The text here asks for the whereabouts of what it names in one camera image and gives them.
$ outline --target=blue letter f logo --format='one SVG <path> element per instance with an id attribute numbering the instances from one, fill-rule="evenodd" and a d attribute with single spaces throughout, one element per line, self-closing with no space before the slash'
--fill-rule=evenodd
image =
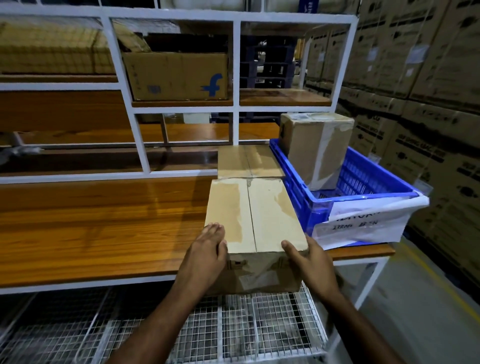
<path id="1" fill-rule="evenodd" d="M 215 73 L 210 79 L 210 84 L 208 86 L 202 86 L 202 91 L 208 91 L 209 97 L 215 96 L 215 93 L 220 89 L 220 86 L 217 86 L 216 82 L 222 78 L 221 73 Z"/>

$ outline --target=hand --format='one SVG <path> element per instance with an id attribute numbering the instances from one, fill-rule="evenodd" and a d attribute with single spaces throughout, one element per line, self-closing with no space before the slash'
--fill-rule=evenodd
<path id="1" fill-rule="evenodd" d="M 190 298 L 199 301 L 227 262 L 224 237 L 225 228 L 222 225 L 210 223 L 205 226 L 188 248 L 172 289 L 187 292 Z"/>
<path id="2" fill-rule="evenodd" d="M 288 257 L 298 266 L 307 287 L 323 303 L 335 299 L 340 288 L 335 278 L 332 258 L 310 236 L 307 236 L 308 257 L 303 257 L 287 240 L 282 241 L 282 248 Z"/>

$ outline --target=cardboard box with blue logo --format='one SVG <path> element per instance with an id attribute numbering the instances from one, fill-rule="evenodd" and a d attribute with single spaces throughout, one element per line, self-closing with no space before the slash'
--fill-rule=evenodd
<path id="1" fill-rule="evenodd" d="M 227 54 L 132 52 L 123 61 L 135 100 L 227 99 Z"/>

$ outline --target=white metal frame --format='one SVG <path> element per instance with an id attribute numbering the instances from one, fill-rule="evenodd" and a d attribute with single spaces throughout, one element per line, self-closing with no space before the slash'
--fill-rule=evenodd
<path id="1" fill-rule="evenodd" d="M 360 259 L 345 259 L 334 261 L 333 264 L 336 267 L 351 266 L 356 264 L 367 264 L 364 269 L 359 282 L 350 297 L 355 308 L 359 309 L 368 294 L 372 290 L 375 282 L 377 281 L 380 273 L 388 262 L 389 256 L 380 256 L 372 258 L 360 258 Z M 73 290 L 80 288 L 93 288 L 93 287 L 105 287 L 105 286 L 118 286 L 123 284 L 136 284 L 147 282 L 160 282 L 167 280 L 175 280 L 176 275 L 157 275 L 149 277 L 136 277 L 136 278 L 124 278 L 124 279 L 106 279 L 106 280 L 92 280 L 84 282 L 71 282 L 71 283 L 58 283 L 58 284 L 45 284 L 38 286 L 26 286 L 26 287 L 10 287 L 0 288 L 0 295 L 5 294 L 17 294 L 17 293 L 37 293 L 45 291 L 58 291 L 58 290 Z M 338 344 L 340 343 L 340 336 L 337 330 L 334 330 L 330 335 L 327 343 L 327 354 L 333 353 Z"/>
<path id="2" fill-rule="evenodd" d="M 142 140 L 137 114 L 153 113 L 188 113 L 188 112 L 231 112 L 233 123 L 231 124 L 230 143 L 238 145 L 239 140 L 239 113 L 241 111 L 276 111 L 276 112 L 314 112 L 314 111 L 335 111 L 340 87 L 342 84 L 345 68 L 347 66 L 355 30 L 357 28 L 358 18 L 355 15 L 346 14 L 302 14 L 286 12 L 230 12 L 215 10 L 179 10 L 179 9 L 158 9 L 158 4 L 154 1 L 155 8 L 121 8 L 102 6 L 71 6 L 71 5 L 42 5 L 40 0 L 37 4 L 18 3 L 0 3 L 0 15 L 28 15 L 28 16 L 64 16 L 64 17 L 92 17 L 100 19 L 105 36 L 108 40 L 108 46 L 112 56 L 113 64 L 117 74 L 116 83 L 0 83 L 0 91 L 51 91 L 51 90 L 121 90 L 123 101 L 130 122 L 130 127 L 135 140 L 135 146 L 139 154 L 142 165 L 142 172 L 119 172 L 119 173 L 92 173 L 92 174 L 64 174 L 64 175 L 35 175 L 21 177 L 0 177 L 0 184 L 10 183 L 35 183 L 35 182 L 66 182 L 66 181 L 93 181 L 93 180 L 114 180 L 114 179 L 137 179 L 137 178 L 161 178 L 161 177 L 180 177 L 196 175 L 215 175 L 216 170 L 179 170 L 179 171 L 158 171 L 152 172 L 147 159 L 145 150 L 146 143 Z M 197 20 L 197 21 L 222 21 L 229 22 L 233 27 L 233 106 L 219 107 L 133 107 L 130 86 L 121 53 L 118 47 L 116 35 L 112 26 L 112 19 L 131 18 L 131 19 L 152 19 L 152 20 Z M 240 106 L 240 31 L 242 22 L 260 22 L 260 23 L 304 23 L 304 24 L 348 24 L 348 37 L 345 42 L 343 56 L 340 59 L 337 70 L 336 81 L 332 92 L 332 106 Z M 306 57 L 308 56 L 310 42 L 306 42 L 304 49 L 304 62 L 302 65 L 301 79 L 304 78 Z M 260 141 L 242 140 L 244 143 L 263 143 Z M 202 143 L 189 141 L 186 144 Z M 155 143 L 156 145 L 171 146 L 171 143 Z M 98 147 L 96 143 L 90 144 L 92 148 Z"/>

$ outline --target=person's left hand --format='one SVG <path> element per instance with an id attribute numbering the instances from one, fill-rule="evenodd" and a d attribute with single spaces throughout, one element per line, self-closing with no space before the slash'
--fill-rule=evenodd
<path id="1" fill-rule="evenodd" d="M 205 226 L 187 250 L 172 288 L 188 292 L 191 298 L 200 300 L 227 262 L 224 237 L 222 225 L 210 223 Z"/>

